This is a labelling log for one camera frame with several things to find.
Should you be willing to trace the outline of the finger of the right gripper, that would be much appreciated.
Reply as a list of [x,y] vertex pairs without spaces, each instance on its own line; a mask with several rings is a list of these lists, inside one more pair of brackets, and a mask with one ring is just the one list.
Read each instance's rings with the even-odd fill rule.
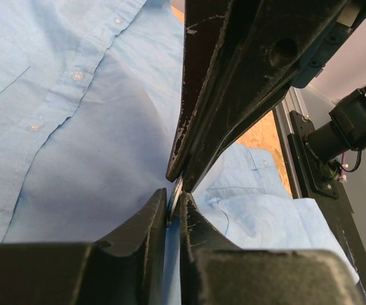
[[184,175],[189,168],[205,108],[202,98],[232,6],[232,1],[185,3],[180,114],[166,170],[170,182]]
[[299,59],[345,1],[232,1],[187,172],[194,191],[218,157],[290,88]]

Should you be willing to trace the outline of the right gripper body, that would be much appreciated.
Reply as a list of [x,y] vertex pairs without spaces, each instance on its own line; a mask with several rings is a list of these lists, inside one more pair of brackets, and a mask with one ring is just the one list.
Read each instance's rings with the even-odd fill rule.
[[348,1],[299,59],[294,88],[305,88],[366,19],[366,0]]

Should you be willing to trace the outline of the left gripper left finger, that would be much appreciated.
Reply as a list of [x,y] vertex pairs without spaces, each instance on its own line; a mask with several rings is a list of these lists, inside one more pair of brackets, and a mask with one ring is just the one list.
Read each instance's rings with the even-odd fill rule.
[[93,243],[0,244],[0,304],[161,304],[166,190]]

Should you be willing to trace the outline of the light blue shirt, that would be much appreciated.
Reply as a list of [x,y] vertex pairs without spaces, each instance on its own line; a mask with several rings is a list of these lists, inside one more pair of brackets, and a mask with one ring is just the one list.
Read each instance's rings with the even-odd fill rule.
[[[183,60],[169,1],[0,1],[0,244],[96,242],[158,189],[167,207]],[[332,252],[359,290],[316,202],[258,193],[251,173],[234,141],[189,194],[242,250]],[[161,304],[182,304],[180,198]]]

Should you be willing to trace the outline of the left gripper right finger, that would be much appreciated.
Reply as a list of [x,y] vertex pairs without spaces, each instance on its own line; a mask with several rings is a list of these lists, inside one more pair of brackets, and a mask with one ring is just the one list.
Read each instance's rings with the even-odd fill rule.
[[326,250],[242,250],[180,198],[182,304],[363,304],[343,261]]

